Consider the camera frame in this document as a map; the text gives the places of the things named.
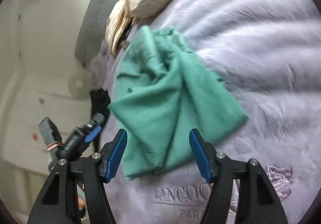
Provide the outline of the person's left hand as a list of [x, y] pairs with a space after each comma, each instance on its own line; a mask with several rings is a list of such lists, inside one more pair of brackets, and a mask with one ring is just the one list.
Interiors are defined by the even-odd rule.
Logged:
[[78, 207], [79, 216], [83, 219], [86, 213], [86, 203], [80, 197], [78, 197]]

